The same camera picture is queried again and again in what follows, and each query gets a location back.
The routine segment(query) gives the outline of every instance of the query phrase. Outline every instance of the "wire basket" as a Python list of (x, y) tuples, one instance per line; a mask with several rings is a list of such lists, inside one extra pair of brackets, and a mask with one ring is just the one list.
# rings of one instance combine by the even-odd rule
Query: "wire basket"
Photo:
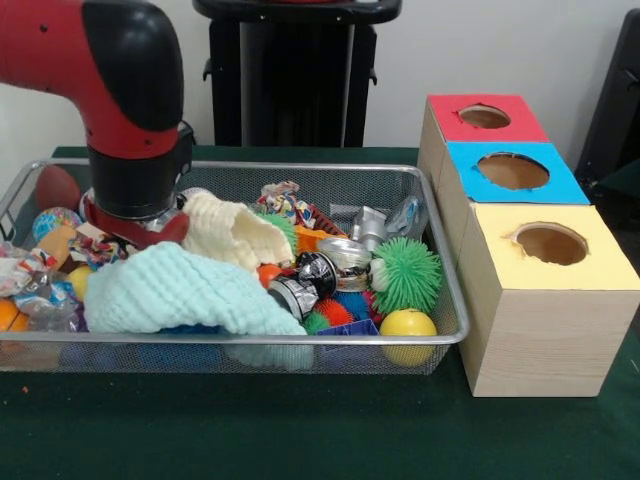
[[(90, 187), (86, 160), (56, 159), (25, 167), (0, 200), (0, 232), (17, 246), (33, 246), (32, 223), (39, 213), (34, 189), (42, 168), (66, 169), (82, 190)], [(203, 187), (220, 198), (253, 203), (267, 183), (293, 180), (300, 196), (336, 218), (349, 231), (352, 216), (368, 205), (391, 211), (407, 196), (421, 202), (420, 224), (409, 232), (438, 252), (443, 284), (431, 313), (438, 336), (229, 336), (0, 332), (0, 370), (49, 372), (430, 374), (450, 345), (469, 329), (467, 310), (451, 261), (431, 187), (416, 168), (383, 165), (303, 165), (194, 162), (178, 189)], [(403, 367), (389, 356), (428, 357)]]

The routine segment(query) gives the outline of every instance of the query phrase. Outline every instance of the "yellow tennis ball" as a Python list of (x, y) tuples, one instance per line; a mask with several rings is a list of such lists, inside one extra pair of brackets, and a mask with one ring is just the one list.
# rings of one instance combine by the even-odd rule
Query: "yellow tennis ball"
[[(419, 310), (396, 310), (382, 322), (380, 335), (426, 336), (438, 335), (429, 316)], [(385, 346), (382, 351), (390, 362), (400, 367), (418, 367), (433, 355), (434, 347), (419, 345)]]
[(84, 302), (84, 296), (87, 293), (87, 281), (89, 275), (93, 273), (93, 270), (87, 265), (76, 268), (67, 276), (67, 281), (73, 286), (73, 291), (76, 294), (76, 298), (81, 302)]

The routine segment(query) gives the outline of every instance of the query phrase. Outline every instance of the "light blue knitted cloth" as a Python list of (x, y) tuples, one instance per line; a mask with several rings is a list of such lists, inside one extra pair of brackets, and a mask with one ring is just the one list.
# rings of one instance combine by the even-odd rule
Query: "light blue knitted cloth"
[[(306, 335), (250, 273), (170, 242), (89, 276), (85, 318), (90, 332), (102, 333), (153, 333), (201, 324), (240, 335)], [(312, 348), (285, 347), (237, 345), (227, 353), (253, 366), (311, 366)]]

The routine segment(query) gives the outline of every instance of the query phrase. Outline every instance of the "circular hole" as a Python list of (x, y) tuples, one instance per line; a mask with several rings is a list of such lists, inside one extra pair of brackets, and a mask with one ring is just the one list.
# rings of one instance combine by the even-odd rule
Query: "circular hole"
[(549, 182), (549, 171), (538, 162), (516, 153), (494, 153), (478, 162), (480, 171), (493, 183), (509, 190), (538, 188)]
[(509, 115), (499, 108), (487, 105), (472, 105), (458, 112), (463, 122), (478, 128), (496, 129), (511, 124)]
[(573, 265), (587, 256), (587, 242), (576, 232), (555, 223), (537, 223), (524, 227), (516, 236), (530, 257), (546, 263)]

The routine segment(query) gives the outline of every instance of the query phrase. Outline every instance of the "stacked boxes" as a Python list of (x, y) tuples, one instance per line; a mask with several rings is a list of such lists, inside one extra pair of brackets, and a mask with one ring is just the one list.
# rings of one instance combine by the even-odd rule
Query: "stacked boxes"
[(640, 279), (520, 97), (429, 97), (418, 166), (471, 316), (475, 396), (596, 396)]

